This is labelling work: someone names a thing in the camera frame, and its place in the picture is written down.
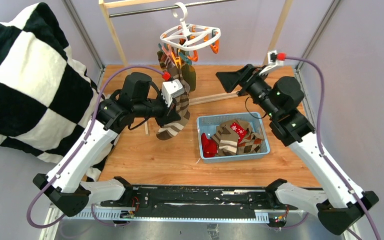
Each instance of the hanger hook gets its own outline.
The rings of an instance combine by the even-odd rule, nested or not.
[[[187,9],[186,6],[182,2],[176,2],[174,5],[177,5],[181,11],[183,11],[183,17],[180,18],[180,22],[183,22],[187,18]],[[171,10],[171,13],[175,18],[178,18],[178,14],[175,9]]]

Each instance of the brown sock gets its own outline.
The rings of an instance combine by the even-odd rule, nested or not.
[[[190,113],[189,113],[189,85],[183,80],[181,74],[181,69],[175,67],[172,61],[161,51],[158,52],[159,65],[163,71],[167,71],[173,79],[178,79],[183,88],[185,89],[184,93],[175,98],[176,106],[175,111],[181,117],[179,121],[174,121],[172,123],[162,126],[156,133],[156,137],[159,140],[168,140],[176,136],[186,124],[189,122]]]

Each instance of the red cable plug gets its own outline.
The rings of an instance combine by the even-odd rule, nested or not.
[[[277,54],[277,59],[280,61],[284,61],[286,59],[286,54],[284,52],[280,52]]]
[[[168,80],[170,80],[171,75],[170,75],[167,71],[165,71],[164,74],[162,74],[162,78],[163,78],[165,81],[168,81]]]

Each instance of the wooden tabletop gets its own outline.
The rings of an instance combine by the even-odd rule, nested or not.
[[[197,84],[196,91],[190,93],[190,98],[223,93],[223,87],[215,73],[236,71],[243,66],[194,65],[194,67]],[[104,81],[120,68],[119,65],[108,66]],[[161,86],[163,80],[157,73],[141,68],[134,68],[133,71],[150,75],[157,86]],[[121,89],[125,76],[126,72],[116,76],[104,93],[110,94],[114,90]],[[283,67],[271,73],[266,82],[272,86],[282,76],[293,76],[292,68]],[[149,97],[155,97],[152,89]],[[246,112],[245,99],[246,97],[236,97],[190,106],[189,123],[177,136],[167,141],[156,138],[159,126],[154,119],[149,120],[150,136],[145,136],[144,126],[133,131],[124,129],[118,144],[109,156],[100,180],[121,176],[132,184],[266,186],[282,178],[300,187],[319,187],[319,183],[302,160],[273,135],[268,126],[268,118],[263,119],[270,145],[268,155],[253,160],[211,164],[205,164],[202,160],[198,162],[200,156],[196,118]],[[263,115],[260,107],[252,101],[248,101],[248,108]]]

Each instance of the plastic bin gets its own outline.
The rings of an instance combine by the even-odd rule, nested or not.
[[[254,116],[258,116],[258,118],[261,117],[261,115],[257,112],[252,112],[252,114]],[[225,121],[232,120],[232,119],[240,119],[240,120],[249,122],[252,128],[254,129],[254,132],[264,136],[264,140],[261,143],[261,152],[251,153],[251,154],[242,154],[242,155],[233,155],[233,156],[204,157],[204,154],[202,152],[201,134],[206,133],[207,137],[209,138],[210,136],[215,134],[217,126],[219,126],[221,123]],[[260,159],[270,152],[270,146],[268,145],[267,135],[265,134],[262,120],[252,117],[248,112],[200,116],[196,120],[196,123],[198,127],[199,152],[201,154],[202,160],[206,164],[249,160],[249,159]]]

